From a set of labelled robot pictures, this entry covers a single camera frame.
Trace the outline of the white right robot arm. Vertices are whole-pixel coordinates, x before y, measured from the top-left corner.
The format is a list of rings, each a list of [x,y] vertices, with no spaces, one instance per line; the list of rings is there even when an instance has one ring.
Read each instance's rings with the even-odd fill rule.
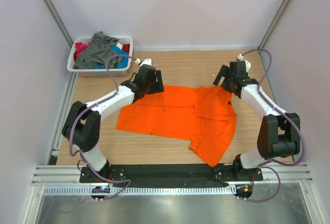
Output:
[[[278,158],[305,155],[300,117],[286,112],[268,97],[261,83],[249,77],[250,67],[247,60],[231,61],[221,66],[213,82],[248,103],[261,119],[256,148],[233,160],[231,173],[239,181],[247,180],[260,166],[277,162]]]

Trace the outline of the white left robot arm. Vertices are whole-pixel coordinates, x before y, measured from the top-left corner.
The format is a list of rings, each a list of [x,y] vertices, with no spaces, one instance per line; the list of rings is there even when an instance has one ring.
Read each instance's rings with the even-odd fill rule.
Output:
[[[98,145],[101,122],[145,95],[163,91],[161,71],[153,67],[151,59],[145,59],[133,79],[117,84],[114,91],[86,104],[73,103],[62,129],[63,137],[69,142],[70,155],[79,154],[92,171],[92,178],[105,182],[109,178],[110,163]]]

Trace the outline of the orange t shirt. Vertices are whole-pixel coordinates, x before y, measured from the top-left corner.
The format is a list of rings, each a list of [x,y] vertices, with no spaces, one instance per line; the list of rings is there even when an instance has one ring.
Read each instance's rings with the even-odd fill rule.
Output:
[[[116,129],[189,140],[189,148],[214,167],[233,139],[236,121],[232,94],[222,87],[166,85],[123,107]]]

